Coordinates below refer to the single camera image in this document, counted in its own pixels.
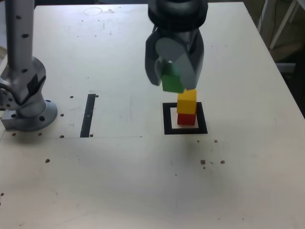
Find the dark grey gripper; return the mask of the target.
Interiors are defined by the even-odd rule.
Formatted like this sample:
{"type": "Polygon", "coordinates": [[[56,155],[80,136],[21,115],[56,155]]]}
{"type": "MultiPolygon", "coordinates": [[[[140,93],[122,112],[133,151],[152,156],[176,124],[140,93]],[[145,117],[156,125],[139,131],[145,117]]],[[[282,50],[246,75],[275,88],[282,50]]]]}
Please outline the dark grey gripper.
{"type": "Polygon", "coordinates": [[[145,70],[153,85],[159,86],[161,78],[168,75],[175,77],[183,89],[197,87],[204,56],[198,28],[174,32],[154,26],[145,45],[145,70]]]}

